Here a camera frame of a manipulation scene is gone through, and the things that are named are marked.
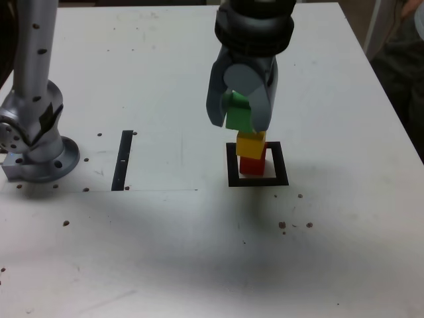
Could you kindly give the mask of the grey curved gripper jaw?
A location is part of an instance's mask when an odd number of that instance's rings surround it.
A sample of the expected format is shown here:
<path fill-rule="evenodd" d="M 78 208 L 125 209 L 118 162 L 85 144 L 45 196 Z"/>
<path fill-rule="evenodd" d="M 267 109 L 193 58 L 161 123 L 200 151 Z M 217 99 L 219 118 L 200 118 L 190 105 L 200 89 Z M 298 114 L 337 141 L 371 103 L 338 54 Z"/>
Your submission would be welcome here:
<path fill-rule="evenodd" d="M 275 57 L 235 58 L 223 76 L 227 87 L 248 99 L 251 125 L 255 132 L 267 131 L 278 86 Z"/>
<path fill-rule="evenodd" d="M 228 86 L 224 81 L 224 75 L 232 64 L 233 59 L 229 53 L 229 49 L 222 46 L 211 68 L 206 100 L 206 110 L 209 120 L 217 127 L 223 126 L 226 115 L 226 108 L 223 106 L 222 98 Z"/>

